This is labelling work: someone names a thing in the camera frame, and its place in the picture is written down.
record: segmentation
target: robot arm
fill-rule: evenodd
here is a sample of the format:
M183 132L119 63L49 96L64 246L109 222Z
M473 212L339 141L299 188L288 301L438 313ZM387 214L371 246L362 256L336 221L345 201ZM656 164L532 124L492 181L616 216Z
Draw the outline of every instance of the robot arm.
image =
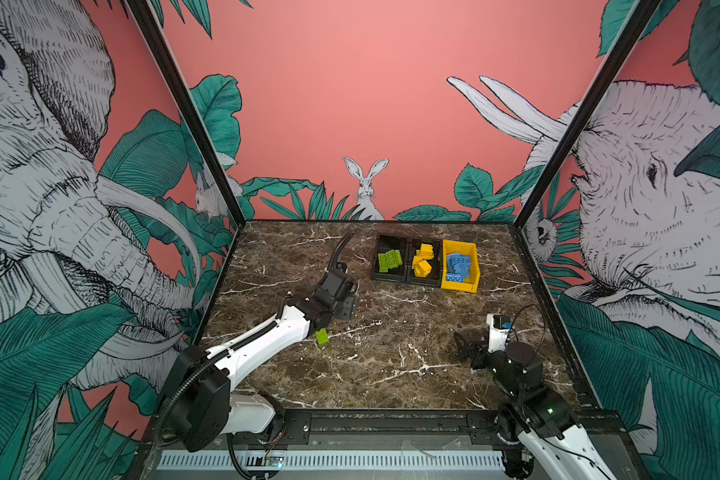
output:
M461 359L475 370L491 370L509 395L510 401L496 417L497 434L507 444L521 444L528 451L504 451L507 475L527 478L536 458L550 478L615 480L576 413L544 384L536 350L527 343L508 341L509 317L489 314L486 323L487 333L456 332L454 337Z

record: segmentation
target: green lego brick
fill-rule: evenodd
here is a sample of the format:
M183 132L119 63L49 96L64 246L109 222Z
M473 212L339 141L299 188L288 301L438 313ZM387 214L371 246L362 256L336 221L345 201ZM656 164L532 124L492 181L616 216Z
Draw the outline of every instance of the green lego brick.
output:
M319 330L316 334L317 336L317 343L319 345L322 345L323 343L328 343L328 332L326 329Z

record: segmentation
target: black metal frame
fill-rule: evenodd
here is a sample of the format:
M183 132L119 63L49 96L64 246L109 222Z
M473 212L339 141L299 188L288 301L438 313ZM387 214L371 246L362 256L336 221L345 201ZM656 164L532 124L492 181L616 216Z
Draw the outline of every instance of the black metal frame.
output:
M230 209L232 219L237 224L238 230L240 230L246 224L246 218L243 216L234 194L232 194L230 184L226 179L226 173L216 158L216 149L213 148L211 139L208 136L208 131L195 108L192 95L184 82L181 71L173 60L173 55L170 52L165 37L163 37L162 27L152 14L148 0L127 1L131 13L134 14L136 24L139 25L141 34L144 36L144 41L149 45L155 62L163 74L163 79L168 84L168 89L173 95L173 100L176 101L179 112L184 117L186 126L190 130L190 133L192 133L198 149L200 149L200 155L208 165L209 170L211 170L211 175L216 181L216 186L221 190L221 195L226 202L227 208Z
M541 172L539 181L536 182L536 186L531 191L523 209L515 219L514 224L518 225L521 229L525 227L536 205L541 202L541 198L552 183L552 179L563 166L565 159L568 158L570 151L576 144L576 140L578 140L581 132L584 131L592 114L597 110L600 101L603 100L616 74L621 70L621 66L624 64L626 57L632 52L632 48L640 39L640 35L645 30L646 25L648 25L648 22L660 3L661 0L639 0L637 5L635 5L632 15L626 20L624 28L616 39L614 46L610 52L608 52L605 60L603 60L600 71L597 72L597 76L586 92L584 100L581 101L581 106L579 106L576 114L571 119L563 137L557 143L557 148L547 162L544 171Z

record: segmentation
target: rabbit illustration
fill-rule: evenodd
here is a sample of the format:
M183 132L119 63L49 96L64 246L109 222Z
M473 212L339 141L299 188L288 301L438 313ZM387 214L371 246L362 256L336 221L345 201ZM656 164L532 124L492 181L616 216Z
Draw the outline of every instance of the rabbit illustration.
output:
M374 191L373 186L371 186L371 181L376 175L380 174L387 165L389 165L389 160L386 158L377 160L368 172L367 177L363 177L362 168L360 168L360 165L358 165L358 163L353 159L344 157L344 163L347 165L349 174L360 180L360 187L358 188L358 205L360 206L359 210L362 210L362 213L360 214L358 220L384 220L384 216L381 212L376 210L376 206L373 204L372 198L374 196Z

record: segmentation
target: pink wall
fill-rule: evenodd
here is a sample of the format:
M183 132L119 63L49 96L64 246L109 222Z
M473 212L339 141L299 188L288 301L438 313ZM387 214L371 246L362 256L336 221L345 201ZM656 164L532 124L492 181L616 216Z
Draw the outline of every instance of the pink wall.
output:
M191 87L210 74L240 82L232 177L324 180L340 198L358 186L342 156L365 173L388 158L373 187L390 220L420 204L463 210L453 186L467 163L487 170L498 188L530 151L445 79L477 87L479 75L496 78L556 118L582 99L600 65L605 3L259 0L250 9L210 0L212 38L186 10L186 23L168 2L163 11ZM256 198L253 206L257 218L280 217Z

